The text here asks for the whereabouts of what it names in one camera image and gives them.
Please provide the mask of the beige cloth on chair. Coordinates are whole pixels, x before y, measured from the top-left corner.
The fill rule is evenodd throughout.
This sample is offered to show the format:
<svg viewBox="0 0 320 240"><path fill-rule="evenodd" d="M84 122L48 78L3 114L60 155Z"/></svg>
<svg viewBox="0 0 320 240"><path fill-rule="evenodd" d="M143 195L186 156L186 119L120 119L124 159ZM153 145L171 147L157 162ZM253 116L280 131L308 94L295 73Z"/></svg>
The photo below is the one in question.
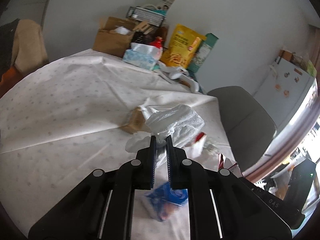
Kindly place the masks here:
<svg viewBox="0 0 320 240"><path fill-rule="evenodd" d="M48 63L41 26L33 20L19 20L12 45L11 65L27 76Z"/></svg>

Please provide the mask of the white paper towel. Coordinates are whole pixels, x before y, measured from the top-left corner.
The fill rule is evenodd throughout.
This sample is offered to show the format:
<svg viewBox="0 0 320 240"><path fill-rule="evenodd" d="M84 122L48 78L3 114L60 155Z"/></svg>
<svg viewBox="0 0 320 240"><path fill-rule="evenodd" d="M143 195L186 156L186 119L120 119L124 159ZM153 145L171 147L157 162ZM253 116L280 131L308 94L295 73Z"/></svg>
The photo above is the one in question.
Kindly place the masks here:
<svg viewBox="0 0 320 240"><path fill-rule="evenodd" d="M156 167L166 162L165 139L172 138L175 147L182 148L191 142L204 127L204 120L188 105L178 105L172 109L159 111L153 107L140 107L143 111L145 124L150 129L150 134L156 137L157 154ZM148 147L151 137L142 138L142 132L135 133L127 141L125 150L137 153L140 149Z"/></svg>

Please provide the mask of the white patterned tablecloth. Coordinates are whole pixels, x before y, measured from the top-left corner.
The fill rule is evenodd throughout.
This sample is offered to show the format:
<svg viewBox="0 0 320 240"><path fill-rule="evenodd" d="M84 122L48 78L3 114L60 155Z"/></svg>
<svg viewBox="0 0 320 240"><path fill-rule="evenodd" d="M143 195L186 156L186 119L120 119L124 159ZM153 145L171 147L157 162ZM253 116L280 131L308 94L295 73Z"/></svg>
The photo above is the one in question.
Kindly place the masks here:
<svg viewBox="0 0 320 240"><path fill-rule="evenodd" d="M134 158L121 127L136 107L180 104L201 116L204 133L232 158L216 98L155 72L86 50L29 74L1 98L1 203L9 217L26 236L93 170Z"/></svg>

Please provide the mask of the green tall box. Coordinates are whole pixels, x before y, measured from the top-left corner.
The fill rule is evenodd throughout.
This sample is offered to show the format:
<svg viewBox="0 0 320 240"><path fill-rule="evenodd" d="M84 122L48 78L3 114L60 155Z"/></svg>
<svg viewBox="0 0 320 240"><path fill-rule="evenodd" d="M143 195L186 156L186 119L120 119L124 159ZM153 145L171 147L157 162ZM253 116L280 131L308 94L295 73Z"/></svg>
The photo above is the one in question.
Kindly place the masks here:
<svg viewBox="0 0 320 240"><path fill-rule="evenodd" d="M207 33L206 40L201 42L187 70L196 73L204 64L205 60L209 56L210 52L212 51L218 40L219 38L216 37L214 34Z"/></svg>

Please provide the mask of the black device with green light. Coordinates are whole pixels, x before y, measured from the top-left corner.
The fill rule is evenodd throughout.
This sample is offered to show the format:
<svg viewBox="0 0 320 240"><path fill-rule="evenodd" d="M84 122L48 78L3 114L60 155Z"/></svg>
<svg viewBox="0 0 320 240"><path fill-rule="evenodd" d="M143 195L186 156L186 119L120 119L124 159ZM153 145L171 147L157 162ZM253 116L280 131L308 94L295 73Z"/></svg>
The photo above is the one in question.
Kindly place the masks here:
<svg viewBox="0 0 320 240"><path fill-rule="evenodd" d="M316 164L310 159L295 166L292 170L284 202L302 212L314 181Z"/></svg>

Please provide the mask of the yellow snack bag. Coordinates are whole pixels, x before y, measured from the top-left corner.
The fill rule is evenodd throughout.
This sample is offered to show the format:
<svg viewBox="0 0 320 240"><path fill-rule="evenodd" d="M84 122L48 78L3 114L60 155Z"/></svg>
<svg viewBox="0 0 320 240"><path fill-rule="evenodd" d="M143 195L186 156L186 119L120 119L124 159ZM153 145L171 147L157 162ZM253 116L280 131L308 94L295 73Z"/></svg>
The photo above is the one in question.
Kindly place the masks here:
<svg viewBox="0 0 320 240"><path fill-rule="evenodd" d="M201 42L205 40L204 35L184 25L177 24L160 61L167 67L187 69Z"/></svg>

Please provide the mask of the white refrigerator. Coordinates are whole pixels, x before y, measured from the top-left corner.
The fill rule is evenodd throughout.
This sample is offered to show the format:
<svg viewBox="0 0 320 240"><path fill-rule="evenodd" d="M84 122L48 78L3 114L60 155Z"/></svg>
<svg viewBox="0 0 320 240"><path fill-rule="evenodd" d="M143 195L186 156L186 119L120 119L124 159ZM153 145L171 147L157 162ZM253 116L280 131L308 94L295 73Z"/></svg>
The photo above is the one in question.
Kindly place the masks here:
<svg viewBox="0 0 320 240"><path fill-rule="evenodd" d="M295 122L317 97L317 81L291 62L278 58L269 65L268 76L254 94L254 98L272 118L279 134Z"/></svg>

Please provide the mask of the open brown cardboard box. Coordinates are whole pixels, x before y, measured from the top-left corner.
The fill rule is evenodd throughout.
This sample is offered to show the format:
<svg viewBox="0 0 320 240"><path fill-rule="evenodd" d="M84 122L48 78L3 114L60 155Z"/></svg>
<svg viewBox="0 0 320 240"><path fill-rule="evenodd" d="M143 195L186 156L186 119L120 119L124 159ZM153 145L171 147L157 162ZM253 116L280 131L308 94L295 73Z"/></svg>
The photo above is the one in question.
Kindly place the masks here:
<svg viewBox="0 0 320 240"><path fill-rule="evenodd" d="M136 25L137 22L135 21L116 17L108 17L107 20L100 21L100 28L96 34L92 49L122 58L125 51L130 47L135 33L133 29ZM116 33L118 27L126 28L129 33Z"/></svg>

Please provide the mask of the small brown cardboard box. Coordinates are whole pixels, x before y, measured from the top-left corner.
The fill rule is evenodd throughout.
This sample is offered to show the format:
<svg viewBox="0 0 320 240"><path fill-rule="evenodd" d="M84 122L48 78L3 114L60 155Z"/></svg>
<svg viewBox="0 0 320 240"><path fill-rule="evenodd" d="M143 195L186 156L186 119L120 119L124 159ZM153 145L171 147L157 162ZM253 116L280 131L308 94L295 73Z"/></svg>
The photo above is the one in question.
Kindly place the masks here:
<svg viewBox="0 0 320 240"><path fill-rule="evenodd" d="M143 111L140 107L136 107L129 114L127 121L120 127L120 129L129 134L135 134L137 132L150 133L150 129L145 124Z"/></svg>

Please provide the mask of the red bottle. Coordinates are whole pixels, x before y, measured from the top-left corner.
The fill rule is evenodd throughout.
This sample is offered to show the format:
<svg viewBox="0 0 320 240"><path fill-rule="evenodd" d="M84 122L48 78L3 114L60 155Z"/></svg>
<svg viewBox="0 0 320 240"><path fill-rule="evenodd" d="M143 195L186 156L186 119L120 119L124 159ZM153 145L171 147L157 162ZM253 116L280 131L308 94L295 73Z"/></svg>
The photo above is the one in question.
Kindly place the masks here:
<svg viewBox="0 0 320 240"><path fill-rule="evenodd" d="M151 46L154 46L158 49L162 49L163 45L162 45L163 39L160 36L157 36L151 43Z"/></svg>

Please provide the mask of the blue snack wrapper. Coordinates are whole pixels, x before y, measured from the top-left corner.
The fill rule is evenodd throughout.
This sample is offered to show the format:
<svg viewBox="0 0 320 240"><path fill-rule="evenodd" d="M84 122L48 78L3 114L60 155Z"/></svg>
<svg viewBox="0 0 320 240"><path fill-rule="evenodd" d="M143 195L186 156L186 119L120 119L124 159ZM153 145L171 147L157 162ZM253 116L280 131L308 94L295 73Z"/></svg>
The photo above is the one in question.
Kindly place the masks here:
<svg viewBox="0 0 320 240"><path fill-rule="evenodd" d="M187 189L173 190L167 181L144 194L142 203L151 218L163 222L188 203L188 191Z"/></svg>

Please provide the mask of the blue tissue box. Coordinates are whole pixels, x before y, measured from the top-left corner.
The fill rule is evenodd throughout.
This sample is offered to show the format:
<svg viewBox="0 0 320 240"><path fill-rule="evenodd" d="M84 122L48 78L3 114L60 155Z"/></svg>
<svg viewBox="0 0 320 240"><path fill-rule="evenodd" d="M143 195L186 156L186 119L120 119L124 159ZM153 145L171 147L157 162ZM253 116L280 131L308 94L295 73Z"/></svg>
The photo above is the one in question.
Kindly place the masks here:
<svg viewBox="0 0 320 240"><path fill-rule="evenodd" d="M153 70L162 53L162 48L141 43L131 43L130 49L127 49L124 53L123 61L139 68Z"/></svg>

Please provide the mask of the white game controller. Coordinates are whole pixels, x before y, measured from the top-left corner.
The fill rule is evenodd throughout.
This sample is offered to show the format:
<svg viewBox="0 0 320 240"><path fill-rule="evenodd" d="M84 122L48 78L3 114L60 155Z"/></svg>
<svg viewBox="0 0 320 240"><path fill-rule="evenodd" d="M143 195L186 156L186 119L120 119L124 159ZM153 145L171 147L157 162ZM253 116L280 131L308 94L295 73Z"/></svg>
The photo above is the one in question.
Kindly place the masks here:
<svg viewBox="0 0 320 240"><path fill-rule="evenodd" d="M192 93L198 93L200 85L195 81L183 67L167 67L163 62L158 61L156 72L169 83L181 83L187 86Z"/></svg>

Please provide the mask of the pink curtain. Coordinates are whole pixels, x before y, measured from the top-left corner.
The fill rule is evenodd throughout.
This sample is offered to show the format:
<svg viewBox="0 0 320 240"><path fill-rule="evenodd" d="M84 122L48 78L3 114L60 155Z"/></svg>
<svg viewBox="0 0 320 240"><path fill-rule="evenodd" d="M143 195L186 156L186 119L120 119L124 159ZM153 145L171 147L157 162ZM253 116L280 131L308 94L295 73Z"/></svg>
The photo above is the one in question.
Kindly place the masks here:
<svg viewBox="0 0 320 240"><path fill-rule="evenodd" d="M289 124L272 141L262 158L243 172L244 177L254 183L270 174L295 150L319 116L319 28L311 28L309 41L311 49L308 58L317 71L317 89L307 94L300 108L302 113L290 120Z"/></svg>

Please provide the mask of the grey chair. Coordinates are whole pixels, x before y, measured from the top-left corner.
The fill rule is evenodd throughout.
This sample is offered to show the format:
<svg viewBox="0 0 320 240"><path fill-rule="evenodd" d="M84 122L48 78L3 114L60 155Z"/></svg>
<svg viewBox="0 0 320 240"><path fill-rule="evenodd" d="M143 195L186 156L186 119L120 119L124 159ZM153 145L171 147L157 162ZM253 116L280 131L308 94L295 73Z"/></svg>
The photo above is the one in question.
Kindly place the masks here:
<svg viewBox="0 0 320 240"><path fill-rule="evenodd" d="M221 123L235 161L244 172L266 152L276 135L276 124L242 87L221 87L207 94L218 100Z"/></svg>

